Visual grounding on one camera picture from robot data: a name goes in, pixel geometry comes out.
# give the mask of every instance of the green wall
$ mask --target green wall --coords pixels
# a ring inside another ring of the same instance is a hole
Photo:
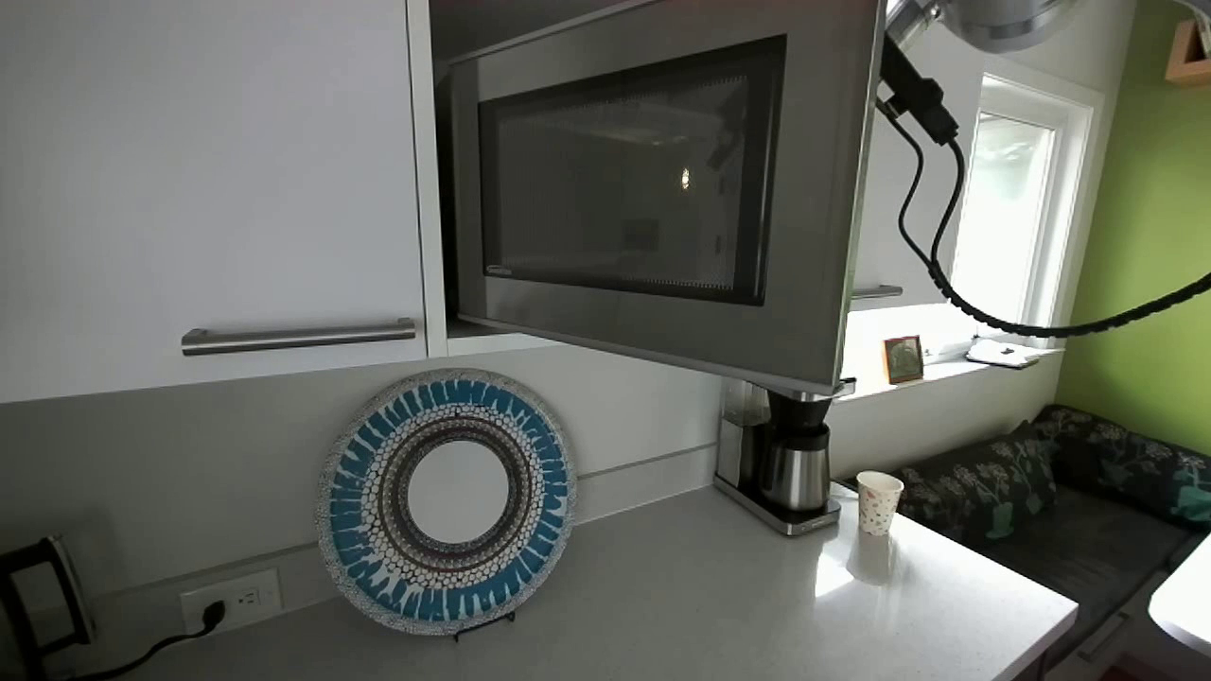
[[[1073,319],[1211,271],[1211,88],[1167,88],[1180,11],[1137,0]],[[1211,296],[1070,341],[1058,401],[1211,454]]]

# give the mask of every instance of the black cable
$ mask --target black cable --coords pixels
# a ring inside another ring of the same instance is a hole
[[[133,661],[123,661],[123,665],[112,665],[112,668],[83,672],[83,676],[76,676],[76,681],[123,676],[123,672],[148,665],[148,661],[152,661],[160,652],[166,652],[166,647],[176,647],[176,642],[184,642],[184,639],[204,639],[204,634],[213,634],[213,631],[221,624],[221,615],[228,615],[228,605],[221,605],[221,603],[213,603],[213,605],[199,609],[199,631],[166,634],[166,639],[160,639],[156,647],[148,647],[139,657],[133,657]]]
[[[935,242],[930,242],[930,256],[919,254],[919,247],[906,240],[906,226],[904,226],[904,216],[906,216],[906,206],[914,198],[914,184],[919,184],[919,175],[924,175],[924,156],[919,156],[919,144],[910,139],[910,132],[894,119],[894,108],[877,106],[877,114],[899,132],[899,139],[914,150],[914,175],[910,175],[910,184],[904,194],[904,206],[899,206],[899,216],[896,216],[896,226],[899,226],[899,240],[906,242],[906,251],[924,262],[925,275],[935,280],[935,288],[956,305],[966,309],[967,319],[990,327],[990,328],[1003,328],[1003,333],[1012,333],[1012,337],[1094,337],[1094,333],[1108,333],[1108,328],[1121,328],[1121,327],[1133,327],[1144,319],[1155,319],[1167,305],[1180,305],[1203,290],[1211,290],[1211,271],[1203,271],[1198,280],[1167,290],[1167,296],[1156,296],[1151,303],[1137,303],[1132,309],[1121,309],[1111,319],[1097,319],[1097,322],[1079,322],[1079,327],[1022,327],[1022,322],[1006,322],[1006,319],[996,319],[987,309],[981,309],[976,303],[962,299],[954,290],[954,285],[944,280],[944,270],[942,270],[942,240],[951,230],[951,218],[954,218],[954,208],[956,208],[956,198],[962,198],[962,184],[966,184],[966,156],[956,149],[956,139],[951,139],[951,156],[954,156],[954,189],[951,189],[951,202],[944,202],[944,211],[938,218],[938,230],[935,230]]]

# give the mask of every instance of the electrical outlet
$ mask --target electrical outlet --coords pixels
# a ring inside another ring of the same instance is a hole
[[[180,589],[180,615],[184,615],[184,631],[199,631],[199,613],[221,603],[228,615],[214,631],[233,631],[257,622],[268,622],[281,613],[281,588],[276,588],[276,570],[249,570],[249,574],[233,574],[221,583],[209,583],[197,589]]]

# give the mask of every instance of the couch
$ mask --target couch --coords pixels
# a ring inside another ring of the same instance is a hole
[[[1065,406],[896,477],[906,483],[899,515],[1079,603],[1043,665],[1070,657],[1132,595],[1151,595],[1151,578],[1211,531],[1211,459]]]

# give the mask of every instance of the white cup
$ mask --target white cup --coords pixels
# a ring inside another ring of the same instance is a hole
[[[894,517],[896,517],[896,503],[899,503],[904,479],[877,474],[877,468],[861,468],[860,474],[860,526],[861,533],[890,533]]]

